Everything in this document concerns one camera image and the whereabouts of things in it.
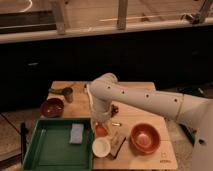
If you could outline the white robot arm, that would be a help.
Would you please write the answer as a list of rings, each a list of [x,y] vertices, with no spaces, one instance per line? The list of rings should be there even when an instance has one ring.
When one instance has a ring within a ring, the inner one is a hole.
[[[188,94],[128,88],[106,73],[89,84],[91,115],[98,122],[110,118],[113,101],[127,104],[196,130],[190,171],[213,171],[213,99]]]

